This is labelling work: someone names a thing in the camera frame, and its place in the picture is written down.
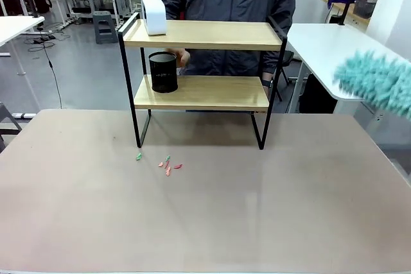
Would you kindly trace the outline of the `person's right hand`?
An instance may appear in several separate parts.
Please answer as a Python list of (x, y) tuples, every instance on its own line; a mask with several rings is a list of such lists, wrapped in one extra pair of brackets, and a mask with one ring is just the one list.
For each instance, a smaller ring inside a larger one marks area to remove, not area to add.
[(174, 50), (177, 57), (177, 67), (183, 68), (188, 65), (190, 60), (190, 53), (184, 48), (178, 48)]

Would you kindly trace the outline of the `black mesh pen holder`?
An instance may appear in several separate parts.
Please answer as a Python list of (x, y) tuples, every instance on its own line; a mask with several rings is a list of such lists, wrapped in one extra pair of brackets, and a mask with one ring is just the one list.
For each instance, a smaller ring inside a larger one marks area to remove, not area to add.
[(158, 93), (171, 93), (178, 89), (177, 56), (166, 51), (149, 56), (152, 90)]

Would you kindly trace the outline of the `white digital clock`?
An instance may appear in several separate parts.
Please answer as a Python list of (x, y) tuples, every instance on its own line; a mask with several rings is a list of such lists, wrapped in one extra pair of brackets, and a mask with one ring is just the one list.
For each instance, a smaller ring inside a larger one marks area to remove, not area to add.
[(143, 21), (149, 36), (167, 32), (166, 8), (162, 0), (141, 0)]

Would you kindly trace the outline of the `teal chenille duster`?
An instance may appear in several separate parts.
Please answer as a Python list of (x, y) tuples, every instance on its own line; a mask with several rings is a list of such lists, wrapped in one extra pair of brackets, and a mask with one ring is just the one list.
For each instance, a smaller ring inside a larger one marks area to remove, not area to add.
[(359, 52), (340, 64), (333, 83), (369, 105), (411, 121), (411, 63)]

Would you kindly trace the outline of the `person's left forearm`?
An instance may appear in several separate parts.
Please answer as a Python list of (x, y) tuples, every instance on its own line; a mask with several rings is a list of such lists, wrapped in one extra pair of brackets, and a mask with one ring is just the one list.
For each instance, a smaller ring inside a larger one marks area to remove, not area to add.
[(262, 60), (261, 60), (262, 79), (265, 81), (270, 81), (277, 68), (277, 63), (279, 60), (279, 52), (263, 51), (261, 53), (261, 56), (262, 56)]

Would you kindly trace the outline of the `grey plastic step stool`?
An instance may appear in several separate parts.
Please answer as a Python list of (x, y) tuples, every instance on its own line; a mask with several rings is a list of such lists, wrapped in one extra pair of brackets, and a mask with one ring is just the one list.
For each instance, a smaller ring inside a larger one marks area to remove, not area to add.
[(118, 34), (110, 12), (94, 11), (92, 20), (97, 44), (118, 42)]

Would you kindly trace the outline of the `black office chair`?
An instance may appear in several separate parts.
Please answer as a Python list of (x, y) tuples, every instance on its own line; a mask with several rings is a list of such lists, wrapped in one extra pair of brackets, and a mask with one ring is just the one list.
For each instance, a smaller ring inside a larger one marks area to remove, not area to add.
[[(291, 64), (293, 61), (296, 61), (296, 60), (294, 59), (294, 52), (292, 52), (292, 51), (285, 51), (285, 54), (284, 54), (284, 57), (283, 57), (283, 66), (282, 66), (282, 68), (281, 68), (281, 74), (282, 74), (282, 76), (283, 76), (283, 78), (284, 78), (284, 81), (285, 81), (285, 83), (286, 83), (286, 86), (289, 86), (289, 85), (292, 83), (292, 80), (291, 80), (291, 78), (288, 78), (288, 77), (287, 77), (287, 75), (286, 75), (286, 73), (285, 73), (285, 71), (284, 71), (284, 68), (290, 66), (290, 64)], [(274, 89), (273, 84), (274, 84), (274, 76), (272, 77), (272, 81), (271, 81), (271, 89), (272, 89), (272, 90)], [(278, 89), (275, 90), (275, 93), (276, 93), (276, 96), (277, 96), (278, 100), (279, 100), (280, 102), (282, 102), (283, 99), (282, 99), (281, 94), (280, 94), (280, 92), (278, 91)]]

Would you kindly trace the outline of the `large white table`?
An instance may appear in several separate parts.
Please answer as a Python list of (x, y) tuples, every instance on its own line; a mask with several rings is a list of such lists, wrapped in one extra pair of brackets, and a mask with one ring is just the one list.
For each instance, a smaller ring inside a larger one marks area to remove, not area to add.
[(397, 59), (409, 64), (377, 40), (356, 28), (338, 24), (293, 24), (288, 32), (288, 43), (302, 60), (288, 112), (294, 113), (306, 72), (314, 74), (328, 94), (337, 100), (335, 114), (354, 115), (362, 99), (347, 94), (333, 83), (336, 68), (358, 52), (373, 51), (387, 60)]

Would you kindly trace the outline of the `black backpack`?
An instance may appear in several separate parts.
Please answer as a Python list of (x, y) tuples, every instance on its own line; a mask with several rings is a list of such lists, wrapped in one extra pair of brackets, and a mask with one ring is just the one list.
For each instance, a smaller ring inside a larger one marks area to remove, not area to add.
[(38, 13), (48, 13), (53, 7), (51, 0), (33, 0)]

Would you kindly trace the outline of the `white side table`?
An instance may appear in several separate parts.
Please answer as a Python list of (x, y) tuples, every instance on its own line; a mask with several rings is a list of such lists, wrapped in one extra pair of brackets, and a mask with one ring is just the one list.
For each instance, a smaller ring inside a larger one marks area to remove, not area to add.
[(32, 119), (40, 111), (39, 101), (35, 95), (33, 87), (31, 86), (30, 80), (26, 75), (19, 54), (15, 48), (13, 40), (22, 35), (27, 30), (38, 26), (40, 23), (44, 22), (45, 18), (43, 17), (32, 17), (32, 16), (4, 16), (0, 17), (0, 47), (6, 46), (10, 54), (11, 59), (13, 60), (13, 65), (17, 72), (17, 75), (24, 78), (25, 84), (28, 87), (28, 90), (31, 94), (31, 100), (35, 107), (34, 112), (17, 112), (13, 116), (17, 116), (18, 119), (22, 119), (22, 115), (26, 116), (26, 119)]

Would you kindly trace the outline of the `grey mesh basket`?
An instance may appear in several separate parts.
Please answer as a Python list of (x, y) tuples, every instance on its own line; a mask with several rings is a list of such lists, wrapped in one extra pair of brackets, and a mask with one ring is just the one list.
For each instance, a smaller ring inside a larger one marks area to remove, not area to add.
[(353, 13), (361, 18), (370, 19), (376, 2), (369, 2), (368, 0), (356, 0), (354, 2)]

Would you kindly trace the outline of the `two-tier wooden black-frame shelf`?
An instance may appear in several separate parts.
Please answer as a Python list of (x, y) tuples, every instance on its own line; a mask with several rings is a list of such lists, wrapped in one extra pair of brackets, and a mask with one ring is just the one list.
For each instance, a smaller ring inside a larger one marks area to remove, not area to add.
[[(139, 48), (141, 60), (147, 47), (187, 47), (189, 49), (228, 51), (277, 51), (279, 59), (272, 80), (278, 84), (282, 61), (288, 43), (285, 32), (272, 17), (267, 22), (176, 21), (167, 22), (165, 35), (150, 36), (139, 14), (135, 13), (118, 30), (119, 48), (132, 115), (137, 147), (143, 145), (152, 110), (212, 110), (245, 112), (252, 116), (252, 125), (259, 149), (265, 147), (275, 97), (265, 96), (257, 77), (181, 76), (179, 87), (171, 94), (156, 94), (150, 77), (143, 80), (136, 92), (132, 90), (127, 47)], [(263, 131), (258, 130), (254, 114), (264, 112)]]

